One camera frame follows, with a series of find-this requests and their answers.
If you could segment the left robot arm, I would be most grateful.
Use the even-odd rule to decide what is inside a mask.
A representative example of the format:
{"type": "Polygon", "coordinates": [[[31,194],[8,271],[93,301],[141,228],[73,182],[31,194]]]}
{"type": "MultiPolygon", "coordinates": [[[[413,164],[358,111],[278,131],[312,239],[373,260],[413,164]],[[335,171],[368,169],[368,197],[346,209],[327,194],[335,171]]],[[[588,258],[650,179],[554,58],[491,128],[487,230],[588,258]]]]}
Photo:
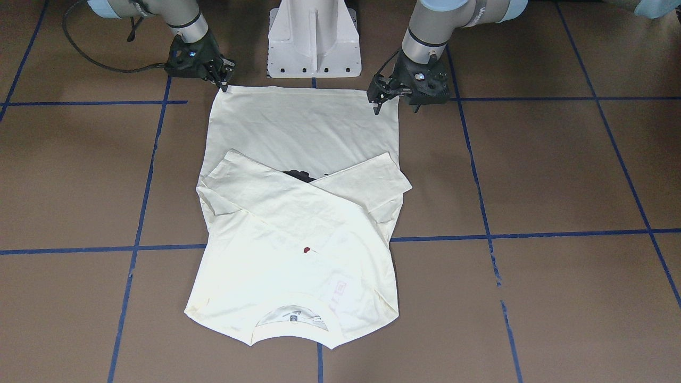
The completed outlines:
{"type": "Polygon", "coordinates": [[[422,106],[449,101],[679,101],[679,96],[460,97],[458,90],[449,86],[450,73],[441,61],[455,29],[517,19],[528,3],[536,2],[603,3],[647,20],[674,13],[679,23],[679,1],[416,1],[401,45],[376,71],[368,85],[366,95],[374,114],[378,115],[386,102],[396,98],[403,98],[414,113],[422,106]],[[394,58],[392,73],[382,75],[382,70],[394,58]]]}

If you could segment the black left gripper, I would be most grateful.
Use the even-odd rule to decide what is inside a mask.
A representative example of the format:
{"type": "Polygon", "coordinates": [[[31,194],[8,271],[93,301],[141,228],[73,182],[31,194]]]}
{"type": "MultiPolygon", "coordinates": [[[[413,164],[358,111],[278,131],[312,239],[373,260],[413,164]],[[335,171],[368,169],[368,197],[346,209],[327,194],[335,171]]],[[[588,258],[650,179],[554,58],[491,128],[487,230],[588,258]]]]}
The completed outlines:
{"type": "Polygon", "coordinates": [[[399,51],[391,77],[375,74],[367,98],[375,115],[385,102],[398,96],[404,97],[407,104],[442,104],[452,97],[448,81],[448,72],[436,54],[421,64],[399,51]]]}

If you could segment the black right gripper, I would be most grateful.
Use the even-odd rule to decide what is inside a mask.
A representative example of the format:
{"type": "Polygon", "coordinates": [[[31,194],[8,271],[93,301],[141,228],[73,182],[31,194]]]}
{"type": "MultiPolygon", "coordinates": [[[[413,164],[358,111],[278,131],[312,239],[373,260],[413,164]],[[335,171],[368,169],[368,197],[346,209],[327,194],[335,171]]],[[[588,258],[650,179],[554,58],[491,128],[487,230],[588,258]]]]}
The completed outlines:
{"type": "Polygon", "coordinates": [[[211,31],[195,42],[185,42],[180,34],[175,34],[164,64],[164,70],[170,76],[215,80],[222,92],[228,90],[235,67],[234,61],[220,53],[211,31]]]}

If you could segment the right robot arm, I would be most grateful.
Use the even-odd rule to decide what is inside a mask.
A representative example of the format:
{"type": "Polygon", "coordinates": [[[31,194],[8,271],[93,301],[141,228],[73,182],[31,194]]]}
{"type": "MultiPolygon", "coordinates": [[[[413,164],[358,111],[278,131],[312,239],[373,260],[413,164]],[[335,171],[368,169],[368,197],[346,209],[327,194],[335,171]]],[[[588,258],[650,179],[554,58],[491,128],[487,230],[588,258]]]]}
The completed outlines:
{"type": "Polygon", "coordinates": [[[235,63],[221,53],[196,1],[87,1],[87,4],[104,19],[132,19],[133,30],[139,22],[158,16],[172,32],[166,62],[122,69],[122,73],[163,69],[171,77],[200,79],[221,91],[228,90],[235,63]]]}

